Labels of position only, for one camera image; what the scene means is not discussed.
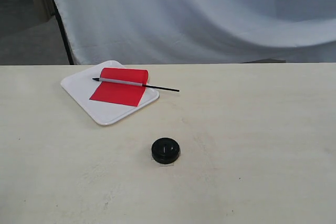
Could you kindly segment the white fabric backdrop curtain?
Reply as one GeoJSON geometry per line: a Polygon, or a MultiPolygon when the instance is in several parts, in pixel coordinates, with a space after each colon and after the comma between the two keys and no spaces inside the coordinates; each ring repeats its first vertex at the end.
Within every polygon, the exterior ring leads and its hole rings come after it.
{"type": "Polygon", "coordinates": [[[75,62],[335,61],[335,0],[55,0],[75,62]]]}

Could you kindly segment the white rectangular plastic tray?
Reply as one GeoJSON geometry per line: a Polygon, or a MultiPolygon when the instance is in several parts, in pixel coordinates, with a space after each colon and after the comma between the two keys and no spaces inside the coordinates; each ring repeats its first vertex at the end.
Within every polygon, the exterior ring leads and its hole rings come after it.
{"type": "Polygon", "coordinates": [[[159,92],[147,88],[138,106],[128,106],[90,100],[91,95],[99,86],[99,82],[93,80],[100,76],[103,68],[126,68],[121,63],[109,60],[75,73],[61,81],[63,89],[88,113],[99,125],[111,125],[126,116],[140,110],[157,100],[159,92]]]}

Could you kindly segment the small red flag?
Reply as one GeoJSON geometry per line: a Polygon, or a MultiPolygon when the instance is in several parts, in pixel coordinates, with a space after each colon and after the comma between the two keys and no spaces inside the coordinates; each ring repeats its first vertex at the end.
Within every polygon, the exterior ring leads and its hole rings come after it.
{"type": "Polygon", "coordinates": [[[99,86],[90,100],[138,106],[147,88],[179,92],[178,89],[151,86],[149,72],[144,69],[103,68],[100,76],[93,78],[99,86]]]}

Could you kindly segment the black round flag base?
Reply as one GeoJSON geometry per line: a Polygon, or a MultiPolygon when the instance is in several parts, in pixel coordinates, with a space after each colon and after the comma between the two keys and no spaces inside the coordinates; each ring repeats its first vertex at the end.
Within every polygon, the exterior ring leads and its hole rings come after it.
{"type": "Polygon", "coordinates": [[[166,165],[174,163],[179,158],[181,149],[176,140],[163,137],[152,144],[151,153],[156,162],[166,165]]]}

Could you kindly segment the black backdrop stand pole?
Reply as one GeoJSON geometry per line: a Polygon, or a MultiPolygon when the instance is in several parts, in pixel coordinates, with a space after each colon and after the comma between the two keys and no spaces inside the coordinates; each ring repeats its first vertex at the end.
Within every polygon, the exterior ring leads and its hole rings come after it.
{"type": "Polygon", "coordinates": [[[60,30],[60,34],[61,34],[62,42],[63,42],[64,48],[65,48],[65,52],[66,52],[66,55],[67,55],[67,58],[68,58],[68,62],[69,62],[70,65],[74,65],[75,63],[74,63],[74,59],[72,57],[70,44],[69,44],[69,41],[68,41],[68,38],[67,38],[67,34],[66,34],[66,31],[65,31],[65,27],[64,27],[64,24],[62,22],[60,13],[59,13],[58,8],[56,6],[55,0],[52,0],[52,4],[53,4],[53,7],[54,7],[55,18],[56,18],[56,21],[57,21],[57,24],[58,24],[58,27],[59,27],[59,30],[60,30]]]}

